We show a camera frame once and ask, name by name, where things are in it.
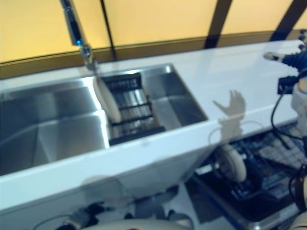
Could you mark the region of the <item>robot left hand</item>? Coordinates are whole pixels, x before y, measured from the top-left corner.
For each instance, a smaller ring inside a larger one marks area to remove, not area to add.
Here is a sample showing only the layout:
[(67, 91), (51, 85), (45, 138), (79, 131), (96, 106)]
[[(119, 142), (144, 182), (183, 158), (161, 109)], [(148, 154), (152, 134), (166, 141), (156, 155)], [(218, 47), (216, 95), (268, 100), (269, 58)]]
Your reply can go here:
[(90, 213), (92, 215), (97, 215), (99, 213), (103, 213), (106, 210), (106, 208), (104, 207), (103, 203), (98, 202), (90, 204), (85, 208), (85, 210), (87, 213)]

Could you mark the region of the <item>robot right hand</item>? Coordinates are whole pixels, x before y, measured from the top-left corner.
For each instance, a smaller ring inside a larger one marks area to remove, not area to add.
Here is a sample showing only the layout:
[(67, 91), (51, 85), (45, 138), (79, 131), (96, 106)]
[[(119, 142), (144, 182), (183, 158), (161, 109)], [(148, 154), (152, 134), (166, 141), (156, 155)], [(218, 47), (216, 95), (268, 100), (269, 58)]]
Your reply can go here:
[(299, 45), (299, 52), (291, 54), (280, 54), (274, 52), (267, 52), (263, 55), (266, 60), (280, 62), (297, 69), (300, 75), (307, 71), (307, 30), (300, 30), (298, 39), (303, 42)]

